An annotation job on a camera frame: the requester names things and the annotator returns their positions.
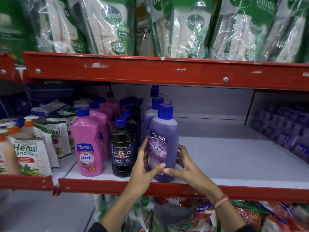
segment herbal hand wash pouch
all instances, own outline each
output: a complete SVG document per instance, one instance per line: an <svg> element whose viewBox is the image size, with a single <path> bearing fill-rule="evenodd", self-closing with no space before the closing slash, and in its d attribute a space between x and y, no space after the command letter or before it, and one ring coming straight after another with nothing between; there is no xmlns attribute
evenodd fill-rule
<svg viewBox="0 0 309 232"><path fill-rule="evenodd" d="M256 61L275 7L276 0L220 0L211 59Z"/></svg>
<svg viewBox="0 0 309 232"><path fill-rule="evenodd" d="M50 167L52 169L60 168L56 150L52 143L52 131L38 124L33 125L33 131L34 131L35 138L41 138L43 139L45 143L45 148L47 151Z"/></svg>
<svg viewBox="0 0 309 232"><path fill-rule="evenodd" d="M172 58L204 58L214 0L172 0Z"/></svg>
<svg viewBox="0 0 309 232"><path fill-rule="evenodd" d="M23 0L39 51L86 53L85 37L76 28L66 0Z"/></svg>
<svg viewBox="0 0 309 232"><path fill-rule="evenodd" d="M152 44L156 56L171 55L170 31L172 0L145 0Z"/></svg>
<svg viewBox="0 0 309 232"><path fill-rule="evenodd" d="M59 121L59 122L36 121L36 124L52 131L52 143L56 150L58 159L63 159L64 157L72 154L65 121Z"/></svg>
<svg viewBox="0 0 309 232"><path fill-rule="evenodd" d="M134 55L136 0L81 0L90 50Z"/></svg>
<svg viewBox="0 0 309 232"><path fill-rule="evenodd" d="M309 0L279 0L261 61L296 62L308 7Z"/></svg>
<svg viewBox="0 0 309 232"><path fill-rule="evenodd" d="M22 166L21 175L52 175L43 139L18 139L11 136L8 139L14 145L18 162Z"/></svg>
<svg viewBox="0 0 309 232"><path fill-rule="evenodd" d="M0 0L0 52L23 65L22 52L37 51L33 29L23 15L19 0Z"/></svg>
<svg viewBox="0 0 309 232"><path fill-rule="evenodd" d="M136 53L138 56L152 57L154 50L150 36L145 0L136 1Z"/></svg>
<svg viewBox="0 0 309 232"><path fill-rule="evenodd" d="M47 116L46 121L58 122L58 121L65 121L66 128L68 130L69 142L71 149L74 148L74 138L71 134L71 125L76 120L76 114L71 115L61 115L61 116Z"/></svg>

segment red thread bracelet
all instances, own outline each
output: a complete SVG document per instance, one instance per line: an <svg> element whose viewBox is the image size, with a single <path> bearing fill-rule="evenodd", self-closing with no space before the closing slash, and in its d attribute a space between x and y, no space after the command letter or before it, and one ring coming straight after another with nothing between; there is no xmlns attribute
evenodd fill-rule
<svg viewBox="0 0 309 232"><path fill-rule="evenodd" d="M216 209L220 204L222 204L224 201L229 200L229 197L227 195L223 195L221 199L219 199L215 204L214 208Z"/></svg>

